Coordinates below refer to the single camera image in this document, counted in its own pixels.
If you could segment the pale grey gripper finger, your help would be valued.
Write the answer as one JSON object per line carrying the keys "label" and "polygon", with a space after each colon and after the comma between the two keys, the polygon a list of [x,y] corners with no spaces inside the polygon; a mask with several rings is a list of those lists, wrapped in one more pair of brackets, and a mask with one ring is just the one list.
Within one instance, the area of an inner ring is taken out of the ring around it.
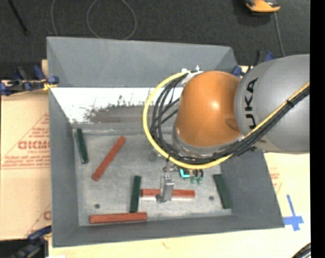
{"label": "pale grey gripper finger", "polygon": [[166,202],[172,200],[175,183],[170,174],[164,175],[163,181],[163,201]]}
{"label": "pale grey gripper finger", "polygon": [[156,194],[156,201],[162,203],[164,200],[164,184],[165,184],[165,174],[160,175],[160,186],[159,193]]}

